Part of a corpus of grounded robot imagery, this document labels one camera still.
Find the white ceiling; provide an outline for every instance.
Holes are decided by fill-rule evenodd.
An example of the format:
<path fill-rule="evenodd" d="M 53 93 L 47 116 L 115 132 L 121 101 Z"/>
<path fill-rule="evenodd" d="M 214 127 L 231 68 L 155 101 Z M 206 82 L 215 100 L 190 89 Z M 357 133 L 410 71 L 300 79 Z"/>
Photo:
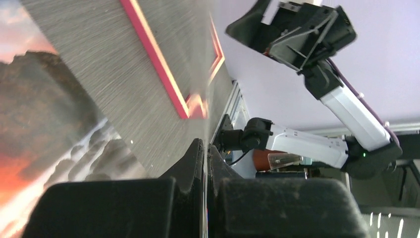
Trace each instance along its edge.
<path fill-rule="evenodd" d="M 239 82 L 250 117 L 300 130 L 341 127 L 305 89 L 302 77 L 225 35 L 226 26 L 255 2 L 216 0 L 214 13 L 229 73 Z M 343 6 L 358 34 L 354 43 L 333 57 L 346 78 L 391 125 L 419 122 L 420 1 L 324 0 L 323 4 Z"/>

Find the sunset sky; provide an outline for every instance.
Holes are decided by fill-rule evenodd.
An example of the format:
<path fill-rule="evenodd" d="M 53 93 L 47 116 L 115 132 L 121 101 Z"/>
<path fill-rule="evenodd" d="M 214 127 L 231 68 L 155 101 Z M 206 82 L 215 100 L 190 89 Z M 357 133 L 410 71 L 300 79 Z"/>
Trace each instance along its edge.
<path fill-rule="evenodd" d="M 56 53 L 18 0 L 0 0 L 0 61 L 26 51 Z"/>

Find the orange sky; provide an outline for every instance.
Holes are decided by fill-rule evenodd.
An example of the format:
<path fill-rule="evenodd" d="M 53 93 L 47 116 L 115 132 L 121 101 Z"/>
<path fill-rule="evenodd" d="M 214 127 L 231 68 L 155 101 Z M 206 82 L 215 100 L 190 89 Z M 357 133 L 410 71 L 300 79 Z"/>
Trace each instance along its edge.
<path fill-rule="evenodd" d="M 8 158 L 0 154 L 0 207 L 30 183 L 19 176 L 30 162 L 26 157 Z"/>
<path fill-rule="evenodd" d="M 28 50 L 56 53 L 18 0 L 0 0 L 0 32 L 1 62 Z"/>

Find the red border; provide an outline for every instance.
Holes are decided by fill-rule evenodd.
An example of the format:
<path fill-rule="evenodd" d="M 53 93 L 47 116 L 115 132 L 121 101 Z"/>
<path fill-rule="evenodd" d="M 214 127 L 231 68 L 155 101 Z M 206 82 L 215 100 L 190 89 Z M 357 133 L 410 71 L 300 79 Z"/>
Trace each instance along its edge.
<path fill-rule="evenodd" d="M 171 99 L 175 109 L 182 119 L 188 119 L 192 117 L 206 118 L 208 106 L 207 102 L 203 101 L 199 95 L 190 95 L 185 100 L 182 97 L 181 91 L 177 83 L 175 82 L 174 76 L 169 69 L 169 66 L 159 48 L 158 43 L 153 35 L 152 30 L 136 0 L 120 0 L 124 7 L 128 18 L 134 26 L 140 41 L 143 43 L 146 52 L 148 53 L 153 66 L 156 69 L 157 74 L 164 85 L 169 98 Z M 220 67 L 224 63 L 225 57 L 220 46 L 213 20 L 211 20 L 211 37 L 213 40 L 214 51 L 216 58 L 210 68 L 210 79 L 209 84 L 216 76 Z"/>

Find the white robotic arm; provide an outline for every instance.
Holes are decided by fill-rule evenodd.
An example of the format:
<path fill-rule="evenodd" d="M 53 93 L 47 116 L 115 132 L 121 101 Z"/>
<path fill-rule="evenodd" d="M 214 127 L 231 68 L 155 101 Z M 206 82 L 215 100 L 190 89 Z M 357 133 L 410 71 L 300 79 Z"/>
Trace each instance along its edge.
<path fill-rule="evenodd" d="M 320 101 L 347 126 L 358 143 L 374 151 L 390 143 L 390 134 L 346 86 L 338 87 Z M 347 142 L 293 129 L 273 126 L 266 148 L 284 151 L 324 162 L 341 169 L 348 158 Z"/>
<path fill-rule="evenodd" d="M 326 138 L 272 127 L 269 120 L 253 118 L 244 130 L 222 135 L 225 148 L 288 152 L 324 162 L 360 179 L 386 169 L 402 154 L 397 137 L 359 98 L 330 59 L 356 39 L 343 8 L 281 2 L 273 21 L 266 25 L 261 20 L 269 3 L 270 0 L 258 0 L 248 13 L 227 27 L 226 33 L 303 75 L 306 89 L 353 136 Z"/>

